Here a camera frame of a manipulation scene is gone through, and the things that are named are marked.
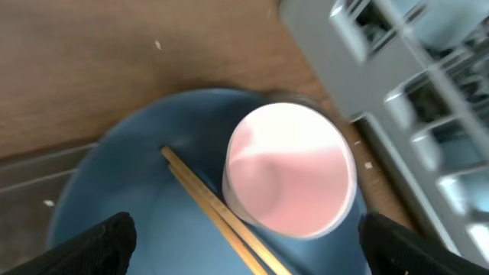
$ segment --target gray dish rack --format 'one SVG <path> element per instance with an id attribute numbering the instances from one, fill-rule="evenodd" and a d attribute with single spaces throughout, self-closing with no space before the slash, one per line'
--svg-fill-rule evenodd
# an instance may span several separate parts
<path id="1" fill-rule="evenodd" d="M 489 267 L 489 19 L 457 47 L 423 46 L 389 0 L 283 0 L 280 13 L 427 233 Z"/>

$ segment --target wooden chopstick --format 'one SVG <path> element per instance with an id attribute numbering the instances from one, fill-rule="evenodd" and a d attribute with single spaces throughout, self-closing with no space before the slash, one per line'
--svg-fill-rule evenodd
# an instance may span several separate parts
<path id="1" fill-rule="evenodd" d="M 279 275 L 292 274 L 168 146 L 165 146 L 161 150 L 161 153 L 173 168 L 178 171 L 178 174 L 220 214 L 221 218 L 234 229 L 241 239 L 248 244 L 273 272 Z"/>
<path id="2" fill-rule="evenodd" d="M 235 234 L 235 232 L 229 227 L 229 225 L 221 218 L 219 213 L 217 213 L 207 201 L 201 197 L 197 191 L 195 191 L 192 186 L 184 179 L 176 170 L 173 165 L 169 164 L 168 168 L 171 173 L 176 177 L 176 179 L 182 184 L 186 191 L 193 197 L 200 208 L 208 215 L 209 218 L 214 222 L 215 226 L 219 229 L 222 236 L 228 241 L 231 247 L 238 253 L 239 257 L 244 261 L 246 265 L 250 268 L 253 274 L 266 275 L 267 271 L 261 266 L 261 264 L 254 258 L 253 254 L 248 250 L 246 245 L 241 241 L 241 239 Z"/>

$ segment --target blue plate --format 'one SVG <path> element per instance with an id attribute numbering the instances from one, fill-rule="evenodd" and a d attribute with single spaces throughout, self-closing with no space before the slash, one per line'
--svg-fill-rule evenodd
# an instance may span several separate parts
<path id="1" fill-rule="evenodd" d="M 236 125 L 267 100 L 251 92 L 203 89 L 172 95 L 113 128 L 65 188 L 51 222 L 54 247 L 120 211 L 131 214 L 138 244 L 128 274 L 250 274 L 206 214 L 167 168 L 170 145 L 222 198 L 225 152 Z M 330 234 L 300 241 L 251 229 L 300 274 L 365 274 L 357 224 L 358 193 L 346 220 Z"/>

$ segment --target wooden table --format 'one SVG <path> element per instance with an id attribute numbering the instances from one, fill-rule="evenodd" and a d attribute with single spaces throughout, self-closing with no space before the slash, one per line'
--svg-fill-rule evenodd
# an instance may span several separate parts
<path id="1" fill-rule="evenodd" d="M 186 89 L 286 89 L 312 96 L 339 125 L 368 204 L 411 226 L 281 24 L 275 1 L 0 0 L 0 53 L 0 157 L 97 138 Z"/>

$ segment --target paper cup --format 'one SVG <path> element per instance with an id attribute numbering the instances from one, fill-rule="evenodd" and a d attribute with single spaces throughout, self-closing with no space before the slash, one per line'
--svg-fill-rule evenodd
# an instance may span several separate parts
<path id="1" fill-rule="evenodd" d="M 323 115 L 273 103 L 235 129 L 222 188 L 229 208 L 246 222 L 289 237 L 317 238 L 349 213 L 357 189 L 355 162 Z"/>

